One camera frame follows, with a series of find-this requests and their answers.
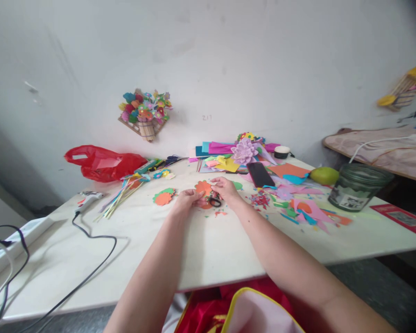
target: black phone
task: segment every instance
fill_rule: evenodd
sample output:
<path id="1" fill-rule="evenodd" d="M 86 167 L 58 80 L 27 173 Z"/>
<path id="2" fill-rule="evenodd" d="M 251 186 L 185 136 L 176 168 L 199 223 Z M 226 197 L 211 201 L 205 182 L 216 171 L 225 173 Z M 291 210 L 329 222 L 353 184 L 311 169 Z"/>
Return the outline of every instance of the black phone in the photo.
<path id="1" fill-rule="evenodd" d="M 260 162 L 248 163 L 246 168 L 250 172 L 255 187 L 275 186 L 265 166 Z"/>

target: hand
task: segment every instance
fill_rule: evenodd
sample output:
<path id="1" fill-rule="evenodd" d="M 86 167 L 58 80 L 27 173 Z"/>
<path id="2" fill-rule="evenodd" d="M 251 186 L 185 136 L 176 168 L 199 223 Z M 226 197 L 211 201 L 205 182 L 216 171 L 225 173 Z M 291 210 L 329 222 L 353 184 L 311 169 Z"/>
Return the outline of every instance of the hand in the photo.
<path id="1" fill-rule="evenodd" d="M 225 177 L 217 177 L 211 180 L 212 183 L 216 183 L 211 186 L 214 191 L 213 197 L 220 194 L 220 198 L 225 200 L 227 204 L 231 204 L 236 199 L 242 199 L 234 186 L 234 183 Z"/>
<path id="2" fill-rule="evenodd" d="M 196 190 L 184 190 L 179 193 L 177 201 L 171 209 L 171 213 L 187 213 L 192 206 L 202 207 L 207 204 L 207 199 L 203 197 L 205 191 L 197 193 Z"/>

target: black cable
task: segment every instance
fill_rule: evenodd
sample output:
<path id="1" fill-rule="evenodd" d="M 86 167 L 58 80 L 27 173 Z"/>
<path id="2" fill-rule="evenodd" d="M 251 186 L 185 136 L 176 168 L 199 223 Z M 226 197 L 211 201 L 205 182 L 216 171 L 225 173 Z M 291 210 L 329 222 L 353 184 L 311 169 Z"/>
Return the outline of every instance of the black cable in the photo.
<path id="1" fill-rule="evenodd" d="M 97 266 L 97 268 L 95 270 L 93 270 L 91 272 L 90 275 L 88 275 L 77 287 L 75 287 L 69 294 L 67 294 L 60 302 L 58 302 L 51 310 L 49 310 L 42 318 L 36 320 L 34 323 L 32 323 L 31 325 L 29 325 L 28 327 L 18 331 L 17 333 L 22 333 L 28 329 L 30 329 L 31 327 L 33 327 L 34 325 L 38 324 L 39 322 L 41 322 L 43 319 L 45 319 L 47 316 L 49 316 L 55 309 L 57 309 L 59 306 L 61 306 L 69 297 L 72 296 L 72 294 L 74 294 L 77 290 L 79 290 L 88 280 L 91 276 L 94 275 L 95 272 L 97 272 L 97 270 L 102 267 L 102 265 L 105 263 L 105 261 L 112 255 L 112 253 L 114 252 L 114 249 L 116 248 L 117 245 L 117 238 L 114 236 L 107 236 L 107 235 L 101 235 L 101 236 L 91 236 L 85 229 L 83 229 L 81 226 L 77 225 L 76 223 L 74 223 L 75 219 L 77 218 L 77 216 L 79 216 L 80 212 L 76 212 L 75 216 L 72 220 L 72 224 L 79 228 L 81 231 L 83 231 L 83 233 L 88 237 L 88 238 L 92 238 L 92 239 L 96 239 L 96 238 L 110 238 L 114 240 L 114 245 L 110 251 L 110 254 L 108 254 L 108 256 L 102 261 L 102 263 Z"/>
<path id="2" fill-rule="evenodd" d="M 24 261 L 23 266 L 20 267 L 20 269 L 14 274 L 14 276 L 5 285 L 5 288 L 4 288 L 5 292 L 3 294 L 3 302 L 2 302 L 1 307 L 0 307 L 0 320 L 3 317 L 3 312 L 5 311 L 6 303 L 8 301 L 9 284 L 22 271 L 22 269 L 26 266 L 26 264 L 29 261 L 29 256 L 30 256 L 29 255 L 29 251 L 28 251 L 28 247 L 27 247 L 26 242 L 24 240 L 24 236 L 23 236 L 22 231 L 19 228 L 15 227 L 13 225 L 10 225 L 10 224 L 5 224 L 5 225 L 1 225 L 0 226 L 0 228 L 3 228 L 3 227 L 9 227 L 9 228 L 12 228 L 12 229 L 14 229 L 14 230 L 16 230 L 18 232 L 18 234 L 20 236 L 20 240 L 22 242 L 23 249 L 26 252 L 26 260 Z"/>

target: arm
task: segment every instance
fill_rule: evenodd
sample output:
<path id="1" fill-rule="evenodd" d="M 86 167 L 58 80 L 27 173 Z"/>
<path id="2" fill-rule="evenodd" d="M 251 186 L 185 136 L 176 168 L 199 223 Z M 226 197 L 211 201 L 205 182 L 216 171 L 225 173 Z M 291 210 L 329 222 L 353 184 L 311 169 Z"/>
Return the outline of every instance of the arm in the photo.
<path id="1" fill-rule="evenodd" d="M 307 332 L 395 332 L 295 241 L 237 193 L 234 184 L 215 178 L 218 192 L 238 216 L 269 277 L 289 297 Z"/>
<path id="2" fill-rule="evenodd" d="M 104 333 L 161 332 L 180 275 L 186 219 L 206 199 L 181 192 L 154 242 L 135 270 Z"/>

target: green glass jar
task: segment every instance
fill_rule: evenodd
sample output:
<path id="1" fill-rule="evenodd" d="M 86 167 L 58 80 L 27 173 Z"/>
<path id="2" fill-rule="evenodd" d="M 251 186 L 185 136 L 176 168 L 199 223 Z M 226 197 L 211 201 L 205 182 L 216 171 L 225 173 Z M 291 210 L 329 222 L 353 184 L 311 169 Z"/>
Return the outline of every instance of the green glass jar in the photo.
<path id="1" fill-rule="evenodd" d="M 365 164 L 345 164 L 328 201 L 342 210 L 358 212 L 392 179 L 387 171 Z"/>

